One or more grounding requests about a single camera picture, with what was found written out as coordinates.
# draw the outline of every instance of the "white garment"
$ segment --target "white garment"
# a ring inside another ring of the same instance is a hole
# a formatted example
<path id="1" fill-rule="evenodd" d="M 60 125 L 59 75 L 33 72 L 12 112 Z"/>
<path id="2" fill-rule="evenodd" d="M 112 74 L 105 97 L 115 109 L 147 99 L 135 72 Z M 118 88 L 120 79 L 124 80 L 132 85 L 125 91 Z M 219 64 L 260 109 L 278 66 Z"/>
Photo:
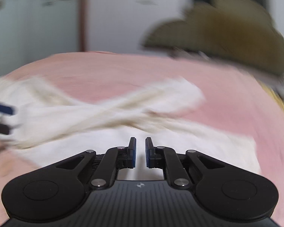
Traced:
<path id="1" fill-rule="evenodd" d="M 146 168 L 147 136 L 152 137 L 154 146 L 172 147 L 177 153 L 195 149 L 259 173 L 253 139 L 166 116 L 197 108 L 203 100 L 200 89 L 183 78 L 168 79 L 97 105 L 74 100 L 41 78 L 21 82 L 0 78 L 0 102 L 17 109 L 15 116 L 3 121 L 16 128 L 0 138 L 16 145 L 11 149 L 20 156 L 46 166 L 87 149 L 99 154 L 111 147 L 127 146 L 134 136 L 136 169 L 121 170 L 119 179 L 162 178 L 161 170 Z"/>

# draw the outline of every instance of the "mattress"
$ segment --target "mattress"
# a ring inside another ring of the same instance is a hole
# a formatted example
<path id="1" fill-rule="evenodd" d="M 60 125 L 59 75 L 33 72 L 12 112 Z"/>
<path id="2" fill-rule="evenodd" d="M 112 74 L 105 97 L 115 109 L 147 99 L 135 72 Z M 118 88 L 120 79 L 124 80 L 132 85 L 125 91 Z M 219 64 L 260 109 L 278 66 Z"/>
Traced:
<path id="1" fill-rule="evenodd" d="M 128 93 L 146 83 L 183 77 L 197 85 L 206 102 L 177 116 L 217 129 L 252 136 L 262 175 L 278 188 L 273 219 L 284 226 L 284 112 L 247 73 L 232 66 L 103 52 L 57 54 L 25 65 L 7 77 L 42 76 L 66 94 L 93 103 Z M 0 152 L 0 197 L 4 185 L 37 167 L 8 150 Z M 0 224 L 7 219 L 0 199 Z"/>

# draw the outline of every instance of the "pink blanket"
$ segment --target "pink blanket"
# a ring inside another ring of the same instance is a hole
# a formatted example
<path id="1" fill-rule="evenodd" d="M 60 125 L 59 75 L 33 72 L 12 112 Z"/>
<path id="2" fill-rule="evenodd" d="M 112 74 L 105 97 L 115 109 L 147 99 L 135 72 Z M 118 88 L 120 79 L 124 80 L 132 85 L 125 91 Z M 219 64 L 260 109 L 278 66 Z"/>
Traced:
<path id="1" fill-rule="evenodd" d="M 197 111 L 179 116 L 255 139 L 262 174 L 279 190 L 273 219 L 284 226 L 284 113 L 253 77 L 230 66 L 96 52 L 57 54 L 23 66 L 8 77 L 20 80 L 33 75 L 91 103 L 167 77 L 182 76 L 196 84 L 207 102 Z M 0 152 L 0 194 L 9 180 L 34 169 L 10 152 Z M 0 224 L 6 219 L 0 200 Z"/>

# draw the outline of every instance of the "yellow fabric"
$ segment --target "yellow fabric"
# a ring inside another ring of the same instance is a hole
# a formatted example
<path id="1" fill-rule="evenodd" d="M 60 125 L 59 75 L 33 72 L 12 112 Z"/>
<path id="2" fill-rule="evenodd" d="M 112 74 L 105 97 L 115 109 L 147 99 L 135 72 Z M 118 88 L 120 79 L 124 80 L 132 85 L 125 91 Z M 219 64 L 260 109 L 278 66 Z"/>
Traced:
<path id="1" fill-rule="evenodd" d="M 263 90 L 265 90 L 265 92 L 269 94 L 276 101 L 276 103 L 278 103 L 280 108 L 284 111 L 284 102 L 282 101 L 282 99 L 278 95 L 276 95 L 276 93 L 271 88 L 266 86 L 265 84 L 260 83 L 260 85 L 262 86 Z"/>

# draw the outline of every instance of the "silver screw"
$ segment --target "silver screw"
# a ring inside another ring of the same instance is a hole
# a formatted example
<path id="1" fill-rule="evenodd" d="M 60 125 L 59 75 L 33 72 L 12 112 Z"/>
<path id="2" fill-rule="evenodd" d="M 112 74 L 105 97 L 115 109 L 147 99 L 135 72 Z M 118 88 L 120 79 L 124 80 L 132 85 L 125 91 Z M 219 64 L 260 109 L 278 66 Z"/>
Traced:
<path id="1" fill-rule="evenodd" d="M 106 181 L 100 178 L 97 178 L 91 181 L 91 185 L 95 187 L 101 187 L 101 186 L 104 186 L 105 184 L 106 184 Z"/>
<path id="2" fill-rule="evenodd" d="M 184 178 L 178 178 L 174 181 L 174 184 L 178 186 L 186 186 L 189 184 L 189 181 Z"/>

